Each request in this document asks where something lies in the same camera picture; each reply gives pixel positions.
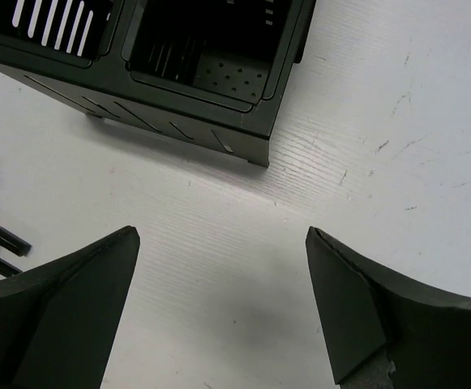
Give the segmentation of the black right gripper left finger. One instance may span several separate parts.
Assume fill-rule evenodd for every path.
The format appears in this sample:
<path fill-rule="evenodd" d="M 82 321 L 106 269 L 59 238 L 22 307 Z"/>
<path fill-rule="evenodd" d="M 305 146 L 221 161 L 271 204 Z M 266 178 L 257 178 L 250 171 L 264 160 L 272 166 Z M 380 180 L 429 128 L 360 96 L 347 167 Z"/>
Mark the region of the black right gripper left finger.
<path fill-rule="evenodd" d="M 98 388 L 140 247 L 125 226 L 0 280 L 0 388 Z"/>

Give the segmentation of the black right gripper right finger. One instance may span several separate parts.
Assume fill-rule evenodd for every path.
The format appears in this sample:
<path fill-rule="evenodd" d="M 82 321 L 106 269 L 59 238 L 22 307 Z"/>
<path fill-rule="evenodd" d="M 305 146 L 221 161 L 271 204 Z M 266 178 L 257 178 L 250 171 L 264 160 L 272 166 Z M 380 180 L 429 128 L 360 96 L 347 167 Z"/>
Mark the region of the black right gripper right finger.
<path fill-rule="evenodd" d="M 471 297 L 377 263 L 321 229 L 307 262 L 342 388 L 471 388 Z"/>

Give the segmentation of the black metal organizer rack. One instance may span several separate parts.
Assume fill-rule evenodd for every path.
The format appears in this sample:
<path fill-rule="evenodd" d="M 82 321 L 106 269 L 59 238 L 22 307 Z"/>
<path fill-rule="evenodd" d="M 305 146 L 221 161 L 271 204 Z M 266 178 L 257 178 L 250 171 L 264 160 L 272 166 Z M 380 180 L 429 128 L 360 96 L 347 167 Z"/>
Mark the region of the black metal organizer rack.
<path fill-rule="evenodd" d="M 312 1 L 0 1 L 0 73 L 87 115 L 267 167 Z"/>

